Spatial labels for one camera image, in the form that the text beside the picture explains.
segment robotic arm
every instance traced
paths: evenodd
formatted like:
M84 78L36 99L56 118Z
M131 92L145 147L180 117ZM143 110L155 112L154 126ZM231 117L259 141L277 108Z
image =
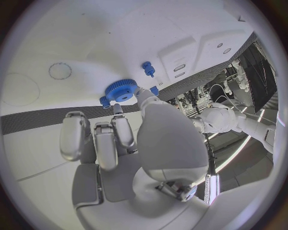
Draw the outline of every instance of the robotic arm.
M244 132L259 140L265 149L273 153L276 126L267 126L256 120L247 118L240 112L234 112L220 103L212 103L200 115L193 119L195 127L200 133L224 133L233 130Z

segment drawn circle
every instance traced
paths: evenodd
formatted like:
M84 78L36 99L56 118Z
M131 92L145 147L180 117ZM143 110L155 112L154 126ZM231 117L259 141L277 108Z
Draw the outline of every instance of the drawn circle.
M226 53L228 53L230 50L231 50L231 48L229 48L229 49L225 50L225 51L223 52L223 54L226 54Z
M35 102L40 95L39 86L28 76L20 73L7 74L2 100L12 106L26 106Z
M49 75L55 80L63 80L69 78L72 74L72 69L66 63L58 62L50 66Z

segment blue plastic part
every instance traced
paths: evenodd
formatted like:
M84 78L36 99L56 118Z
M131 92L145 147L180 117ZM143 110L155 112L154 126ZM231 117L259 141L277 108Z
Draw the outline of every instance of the blue plastic part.
M152 88L150 88L150 91L151 91L155 96L158 96L158 95L159 95L159 89L157 88L157 86L153 86Z
M151 65L151 62L150 62L150 61L144 62L144 63L142 64L142 68L144 69L145 74L146 74L147 76L151 76L152 78L154 77L155 69L154 69L154 67Z
M119 80L109 85L105 95L109 101L124 102L134 96L137 82L132 79Z
M109 109L111 107L110 101L107 97L101 97L99 100L101 105L103 105L103 109Z

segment white wall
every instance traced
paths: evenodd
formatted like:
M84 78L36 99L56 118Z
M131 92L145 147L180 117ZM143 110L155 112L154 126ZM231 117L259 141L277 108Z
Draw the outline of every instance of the white wall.
M110 121L112 116L90 119ZM126 114L136 136L141 113ZM47 218L64 230L81 230L72 206L72 182L79 162L66 162L60 155L61 124L4 136L6 155L20 187Z

